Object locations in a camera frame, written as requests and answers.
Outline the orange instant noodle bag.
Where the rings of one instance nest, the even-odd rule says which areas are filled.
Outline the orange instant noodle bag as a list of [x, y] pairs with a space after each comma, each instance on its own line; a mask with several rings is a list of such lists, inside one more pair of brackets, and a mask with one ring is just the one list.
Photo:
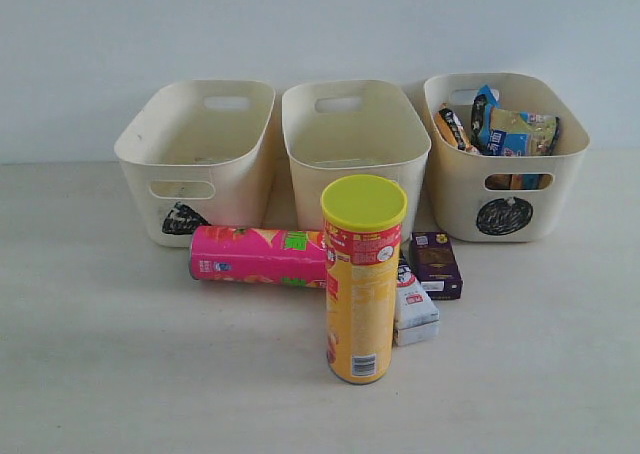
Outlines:
[[[469, 154], [480, 155], [481, 152], [471, 142], [457, 114], [446, 104], [440, 105], [434, 117], [441, 137], [452, 147]], [[492, 174], [485, 181], [489, 190], [515, 190], [524, 186], [520, 174]]]

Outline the blue instant noodle bag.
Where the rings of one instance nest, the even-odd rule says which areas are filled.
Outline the blue instant noodle bag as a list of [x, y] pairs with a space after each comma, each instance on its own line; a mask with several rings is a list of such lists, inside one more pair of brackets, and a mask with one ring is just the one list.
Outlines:
[[532, 157], [554, 153], [561, 134], [554, 115], [503, 109], [488, 85], [471, 108], [471, 142], [486, 156]]

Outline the pink chips can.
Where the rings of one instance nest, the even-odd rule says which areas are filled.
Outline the pink chips can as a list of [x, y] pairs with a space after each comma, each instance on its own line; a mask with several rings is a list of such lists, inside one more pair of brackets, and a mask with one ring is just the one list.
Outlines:
[[190, 246], [196, 280], [326, 286], [324, 234], [320, 231], [200, 226]]

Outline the right cream bin circle mark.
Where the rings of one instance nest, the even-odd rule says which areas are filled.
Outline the right cream bin circle mark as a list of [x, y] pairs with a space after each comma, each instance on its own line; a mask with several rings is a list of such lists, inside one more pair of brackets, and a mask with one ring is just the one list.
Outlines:
[[[442, 104], [470, 124], [477, 91], [489, 86], [514, 111], [553, 114], [560, 137], [550, 156], [490, 157], [449, 145], [434, 117]], [[422, 119], [432, 141], [426, 185], [439, 227], [469, 242], [531, 242], [556, 227], [590, 138], [571, 110], [542, 80], [517, 73], [437, 75], [423, 84]]]

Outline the white blue milk carton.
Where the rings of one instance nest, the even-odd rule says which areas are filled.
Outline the white blue milk carton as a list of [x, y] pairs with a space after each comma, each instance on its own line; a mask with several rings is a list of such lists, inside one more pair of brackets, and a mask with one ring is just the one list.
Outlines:
[[394, 314], [394, 342], [398, 347], [435, 338], [439, 333], [440, 312], [408, 261], [400, 254]]

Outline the middle cream bin square mark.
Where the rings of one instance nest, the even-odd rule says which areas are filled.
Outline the middle cream bin square mark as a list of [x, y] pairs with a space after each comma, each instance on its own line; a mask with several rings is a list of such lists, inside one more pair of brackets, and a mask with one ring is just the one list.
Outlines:
[[284, 92], [281, 122], [297, 225], [323, 228], [320, 197], [334, 180], [373, 174], [408, 197], [403, 238], [413, 231], [431, 139], [404, 91], [380, 80], [300, 84]]

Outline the yellow chips can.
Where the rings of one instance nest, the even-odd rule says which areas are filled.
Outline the yellow chips can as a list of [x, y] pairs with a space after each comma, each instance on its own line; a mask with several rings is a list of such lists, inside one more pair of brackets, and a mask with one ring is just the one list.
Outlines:
[[391, 363], [407, 195], [389, 179], [350, 175], [324, 189], [321, 208], [328, 365], [345, 382], [370, 384]]

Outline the purple drink carton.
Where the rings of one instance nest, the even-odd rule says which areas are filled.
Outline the purple drink carton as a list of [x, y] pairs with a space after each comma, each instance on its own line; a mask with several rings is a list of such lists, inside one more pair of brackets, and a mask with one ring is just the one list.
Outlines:
[[463, 280], [447, 233], [413, 232], [409, 257], [414, 274], [432, 300], [461, 298]]

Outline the left cream bin triangle mark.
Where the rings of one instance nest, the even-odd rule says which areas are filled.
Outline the left cream bin triangle mark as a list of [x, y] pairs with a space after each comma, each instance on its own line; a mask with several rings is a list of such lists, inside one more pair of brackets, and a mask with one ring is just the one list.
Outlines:
[[149, 237], [187, 247], [201, 225], [258, 227], [275, 176], [275, 90], [247, 80], [161, 88], [114, 145]]

